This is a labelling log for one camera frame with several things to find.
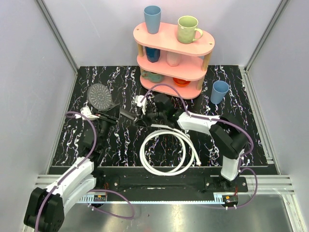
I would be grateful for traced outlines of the grey shower head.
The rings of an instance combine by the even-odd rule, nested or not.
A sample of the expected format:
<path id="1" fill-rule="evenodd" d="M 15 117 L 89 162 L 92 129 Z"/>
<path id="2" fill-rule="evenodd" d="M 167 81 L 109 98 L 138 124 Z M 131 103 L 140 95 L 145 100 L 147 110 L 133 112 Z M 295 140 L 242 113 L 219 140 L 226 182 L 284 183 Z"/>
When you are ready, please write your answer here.
<path id="1" fill-rule="evenodd" d="M 88 103 L 95 109 L 95 112 L 100 115 L 119 118 L 124 116 L 135 121 L 137 116 L 123 109 L 119 104 L 112 100 L 110 90 L 103 84 L 93 84 L 87 91 Z"/>

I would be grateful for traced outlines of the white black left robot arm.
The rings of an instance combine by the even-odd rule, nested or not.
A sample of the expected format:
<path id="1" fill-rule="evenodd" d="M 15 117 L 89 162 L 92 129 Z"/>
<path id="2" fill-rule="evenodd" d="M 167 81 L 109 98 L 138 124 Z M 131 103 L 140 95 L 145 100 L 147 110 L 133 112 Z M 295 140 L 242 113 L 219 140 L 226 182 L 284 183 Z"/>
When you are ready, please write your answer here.
<path id="1" fill-rule="evenodd" d="M 57 232 L 65 215 L 89 191 L 100 191 L 104 179 L 98 167 L 104 157 L 110 128 L 118 123 L 119 113 L 91 113 L 87 108 L 65 116 L 88 122 L 82 135 L 83 150 L 75 163 L 47 187 L 36 187 L 29 198 L 24 225 L 36 232 Z"/>

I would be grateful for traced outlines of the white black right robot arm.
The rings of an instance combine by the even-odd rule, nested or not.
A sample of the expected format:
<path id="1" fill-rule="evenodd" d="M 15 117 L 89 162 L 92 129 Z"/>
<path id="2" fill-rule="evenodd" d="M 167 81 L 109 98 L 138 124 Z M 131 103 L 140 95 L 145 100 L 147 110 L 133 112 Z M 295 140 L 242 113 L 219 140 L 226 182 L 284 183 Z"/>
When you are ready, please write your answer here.
<path id="1" fill-rule="evenodd" d="M 165 94 L 157 95 L 155 100 L 157 110 L 147 112 L 147 99 L 138 95 L 134 100 L 136 106 L 141 109 L 141 120 L 145 126 L 155 128 L 143 141 L 139 156 L 142 166 L 151 174 L 157 176 L 175 176 L 182 174 L 193 163 L 198 166 L 201 161 L 197 150 L 185 131 L 195 131 L 209 135 L 223 157 L 221 178 L 219 186 L 223 191 L 231 191 L 236 187 L 236 178 L 240 174 L 240 164 L 247 144 L 252 144 L 248 133 L 242 129 L 237 121 L 231 117 L 205 116 L 194 114 L 188 110 L 177 111 Z M 180 163 L 171 171 L 163 172 L 152 167 L 145 155 L 145 146 L 153 138 L 160 135 L 175 136 L 181 143 L 183 155 Z"/>

